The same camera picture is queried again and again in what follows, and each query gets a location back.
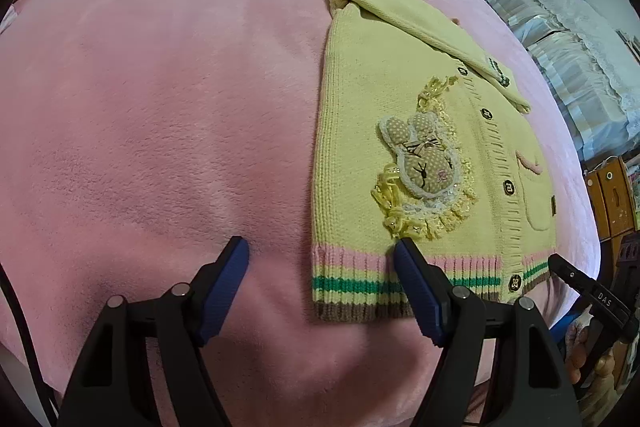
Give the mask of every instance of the black cable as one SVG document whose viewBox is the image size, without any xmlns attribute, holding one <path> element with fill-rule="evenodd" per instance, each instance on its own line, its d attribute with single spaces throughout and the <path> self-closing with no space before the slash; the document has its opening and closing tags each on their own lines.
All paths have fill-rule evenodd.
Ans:
<svg viewBox="0 0 640 427">
<path fill-rule="evenodd" d="M 14 314 L 15 325 L 18 326 L 18 333 L 20 334 L 20 340 L 22 341 L 22 347 L 24 349 L 25 357 L 27 358 L 27 364 L 29 365 L 29 371 L 31 373 L 31 379 L 33 385 L 36 388 L 36 393 L 40 399 L 40 404 L 44 410 L 44 414 L 47 416 L 49 423 L 52 427 L 55 427 L 58 422 L 58 416 L 56 410 L 58 405 L 56 404 L 53 390 L 50 388 L 42 378 L 40 372 L 40 365 L 38 364 L 38 357 L 36 356 L 36 350 L 33 347 L 33 341 L 31 340 L 31 333 L 27 325 L 27 319 L 24 317 L 20 302 L 15 294 L 14 287 L 9 282 L 9 277 L 4 272 L 2 264 L 0 264 L 0 289 L 9 304 L 12 314 Z"/>
</svg>

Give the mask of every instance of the green stripe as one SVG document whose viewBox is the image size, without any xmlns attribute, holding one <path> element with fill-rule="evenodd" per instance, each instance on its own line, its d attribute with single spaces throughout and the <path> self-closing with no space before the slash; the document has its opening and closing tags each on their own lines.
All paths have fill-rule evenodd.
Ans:
<svg viewBox="0 0 640 427">
<path fill-rule="evenodd" d="M 474 279 L 450 279 L 453 286 L 478 288 L 499 286 L 499 277 L 476 277 Z M 402 285 L 389 281 L 366 281 L 359 279 L 343 279 L 341 277 L 314 277 L 314 290 L 335 291 L 340 293 L 402 293 Z"/>
<path fill-rule="evenodd" d="M 524 272 L 524 279 L 530 279 L 536 273 L 538 273 L 540 270 L 543 270 L 543 269 L 545 269 L 547 267 L 548 267 L 548 262 L 547 261 L 545 261 L 544 263 L 538 264 L 538 266 L 534 266 L 532 269 L 527 270 L 526 272 Z"/>
</svg>

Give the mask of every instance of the wooden drawer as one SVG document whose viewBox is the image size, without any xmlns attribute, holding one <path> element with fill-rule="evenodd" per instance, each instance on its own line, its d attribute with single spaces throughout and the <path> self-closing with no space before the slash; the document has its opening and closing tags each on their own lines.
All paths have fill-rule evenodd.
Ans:
<svg viewBox="0 0 640 427">
<path fill-rule="evenodd" d="M 607 217 L 607 209 L 604 205 L 604 196 L 600 188 L 597 172 L 590 172 L 586 178 L 587 192 L 591 200 L 591 208 L 596 218 L 596 227 L 598 228 L 598 238 L 601 241 L 611 237 L 609 233 L 609 217 Z"/>
<path fill-rule="evenodd" d="M 609 216 L 609 233 L 618 235 L 634 228 L 634 210 L 631 204 L 626 172 L 622 159 L 617 158 L 598 170 L 604 205 Z"/>
</svg>

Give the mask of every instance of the bunny ear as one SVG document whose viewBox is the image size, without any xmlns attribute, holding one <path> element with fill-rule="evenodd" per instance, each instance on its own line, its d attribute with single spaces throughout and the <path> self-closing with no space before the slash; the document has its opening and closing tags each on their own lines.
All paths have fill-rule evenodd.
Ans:
<svg viewBox="0 0 640 427">
<path fill-rule="evenodd" d="M 393 149 L 401 143 L 408 142 L 411 138 L 409 134 L 409 126 L 394 116 L 386 116 L 380 123 L 380 132 L 385 139 L 386 144 Z"/>
<path fill-rule="evenodd" d="M 433 113 L 417 112 L 409 118 L 409 125 L 415 129 L 417 139 L 427 138 L 436 130 Z"/>
</svg>

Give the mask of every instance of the metal bolt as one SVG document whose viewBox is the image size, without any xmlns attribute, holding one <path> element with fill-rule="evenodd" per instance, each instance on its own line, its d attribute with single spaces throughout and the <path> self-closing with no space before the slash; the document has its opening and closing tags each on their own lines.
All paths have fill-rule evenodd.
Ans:
<svg viewBox="0 0 640 427">
<path fill-rule="evenodd" d="M 521 297 L 518 302 L 520 303 L 520 306 L 526 310 L 532 310 L 536 307 L 536 303 L 529 299 L 529 297 Z"/>
<path fill-rule="evenodd" d="M 122 295 L 113 295 L 109 297 L 107 301 L 107 306 L 109 308 L 117 308 L 124 302 L 124 297 Z"/>
<path fill-rule="evenodd" d="M 471 295 L 469 288 L 467 288 L 466 286 L 453 286 L 453 289 L 451 291 L 453 295 L 455 295 L 459 299 L 466 299 L 469 295 Z"/>
<path fill-rule="evenodd" d="M 183 295 L 187 295 L 191 287 L 186 282 L 178 282 L 173 288 L 171 288 L 171 293 L 176 297 L 182 297 Z"/>
</svg>

